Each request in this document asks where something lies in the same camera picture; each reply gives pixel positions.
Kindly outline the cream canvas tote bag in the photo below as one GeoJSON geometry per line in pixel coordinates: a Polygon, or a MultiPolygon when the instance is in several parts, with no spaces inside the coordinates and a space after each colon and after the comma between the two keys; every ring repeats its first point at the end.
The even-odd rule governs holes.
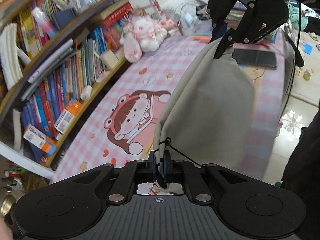
{"type": "Polygon", "coordinates": [[[236,172],[242,169],[255,90],[233,59],[232,47],[214,58],[221,43],[220,38],[199,52],[156,122],[153,149],[160,187],[167,187],[161,161],[168,146],[172,159],[190,158],[199,165],[214,163],[236,172]]]}

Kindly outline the orange marker pen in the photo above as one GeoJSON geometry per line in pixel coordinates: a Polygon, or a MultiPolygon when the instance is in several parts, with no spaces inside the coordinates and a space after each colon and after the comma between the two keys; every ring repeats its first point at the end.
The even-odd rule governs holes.
{"type": "Polygon", "coordinates": [[[200,36],[194,35],[193,40],[208,44],[211,40],[211,37],[210,36],[202,36],[202,35],[200,35],[200,36]]]}

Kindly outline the white power adapter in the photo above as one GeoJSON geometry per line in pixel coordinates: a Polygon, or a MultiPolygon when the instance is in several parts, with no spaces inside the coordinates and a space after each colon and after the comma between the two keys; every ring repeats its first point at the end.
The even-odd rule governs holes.
{"type": "Polygon", "coordinates": [[[198,21],[196,15],[196,5],[187,3],[170,12],[171,19],[177,23],[178,29],[185,37],[193,35],[195,25],[198,21]]]}

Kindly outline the black smartphone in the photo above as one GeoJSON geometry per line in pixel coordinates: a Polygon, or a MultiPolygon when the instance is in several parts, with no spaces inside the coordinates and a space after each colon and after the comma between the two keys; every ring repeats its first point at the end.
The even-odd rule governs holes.
{"type": "Polygon", "coordinates": [[[232,56],[239,65],[277,67],[276,55],[271,51],[235,49],[232,56]]]}

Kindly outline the pink white plush bunny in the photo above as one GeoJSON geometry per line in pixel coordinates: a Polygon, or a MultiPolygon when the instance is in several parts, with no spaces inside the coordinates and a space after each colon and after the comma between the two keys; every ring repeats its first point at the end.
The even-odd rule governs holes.
{"type": "Polygon", "coordinates": [[[135,63],[143,53],[156,52],[168,32],[177,28],[178,24],[169,17],[155,20],[149,15],[131,16],[123,27],[119,41],[123,46],[125,59],[135,63]]]}

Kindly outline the flat white orange box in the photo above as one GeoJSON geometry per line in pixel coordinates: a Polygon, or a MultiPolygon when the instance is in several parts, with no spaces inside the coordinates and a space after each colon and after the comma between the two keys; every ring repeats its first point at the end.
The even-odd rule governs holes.
{"type": "Polygon", "coordinates": [[[73,119],[80,112],[82,104],[75,99],[71,99],[65,109],[62,111],[57,121],[54,124],[55,129],[63,134],[70,126],[73,119]]]}

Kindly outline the white charger on shelf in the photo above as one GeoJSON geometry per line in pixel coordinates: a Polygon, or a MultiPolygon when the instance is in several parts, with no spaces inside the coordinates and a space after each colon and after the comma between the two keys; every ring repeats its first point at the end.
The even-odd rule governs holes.
{"type": "Polygon", "coordinates": [[[88,100],[91,97],[92,90],[93,90],[92,86],[90,85],[85,86],[81,92],[80,99],[88,100]]]}

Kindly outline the beige pen holder box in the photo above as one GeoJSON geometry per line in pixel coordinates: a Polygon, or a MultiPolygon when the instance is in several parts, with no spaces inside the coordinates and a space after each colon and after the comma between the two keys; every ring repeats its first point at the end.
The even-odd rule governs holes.
{"type": "Polygon", "coordinates": [[[99,57],[108,70],[113,69],[119,62],[112,50],[105,51],[99,57]]]}

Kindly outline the tall white orange box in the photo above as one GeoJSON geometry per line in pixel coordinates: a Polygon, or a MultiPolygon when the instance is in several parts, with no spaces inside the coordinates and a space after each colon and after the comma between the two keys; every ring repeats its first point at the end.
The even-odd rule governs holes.
{"type": "Polygon", "coordinates": [[[56,151],[55,141],[46,136],[32,124],[27,125],[23,137],[48,155],[53,155],[56,151]]]}

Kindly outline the row of colourful books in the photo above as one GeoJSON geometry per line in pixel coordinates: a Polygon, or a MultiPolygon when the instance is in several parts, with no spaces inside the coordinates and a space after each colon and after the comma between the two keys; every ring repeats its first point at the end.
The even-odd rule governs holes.
{"type": "Polygon", "coordinates": [[[66,56],[58,58],[60,65],[33,89],[27,88],[21,101],[25,102],[28,117],[23,119],[24,126],[32,124],[45,135],[54,138],[54,127],[58,117],[71,99],[81,100],[80,95],[87,85],[101,82],[110,70],[100,59],[100,55],[112,50],[119,62],[124,59],[120,38],[126,18],[132,12],[129,0],[113,3],[97,16],[97,26],[93,31],[85,30],[80,36],[80,44],[65,51],[66,56]]]}

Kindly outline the brass bowl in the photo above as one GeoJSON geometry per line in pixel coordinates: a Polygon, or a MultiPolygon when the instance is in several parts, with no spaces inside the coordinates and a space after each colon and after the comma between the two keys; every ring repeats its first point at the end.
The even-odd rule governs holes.
{"type": "Polygon", "coordinates": [[[16,203],[16,198],[12,195],[6,195],[3,202],[1,203],[1,216],[5,217],[10,212],[12,206],[16,203]]]}

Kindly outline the white wooden bookshelf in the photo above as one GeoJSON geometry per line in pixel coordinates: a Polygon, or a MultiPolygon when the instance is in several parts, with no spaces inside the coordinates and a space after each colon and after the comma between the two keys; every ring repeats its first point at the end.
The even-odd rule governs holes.
{"type": "MultiPolygon", "coordinates": [[[[22,94],[25,93],[27,88],[32,87],[35,89],[45,75],[48,75],[55,70],[60,61],[58,58],[66,56],[67,53],[62,51],[67,48],[67,45],[73,41],[71,46],[76,47],[80,41],[76,41],[89,25],[93,23],[93,17],[111,5],[115,0],[101,0],[93,6],[82,12],[76,18],[72,19],[66,27],[57,32],[57,34],[44,46],[36,57],[24,69],[23,78],[7,92],[4,100],[1,103],[1,124],[7,119],[9,115],[13,115],[13,110],[20,103],[22,94]]],[[[23,153],[10,148],[4,142],[1,142],[1,155],[13,163],[27,169],[34,174],[43,178],[51,180],[54,171],[51,169],[51,163],[55,158],[58,150],[63,143],[63,139],[57,142],[57,147],[52,155],[48,156],[46,163],[39,164],[24,156],[23,153]]]]}

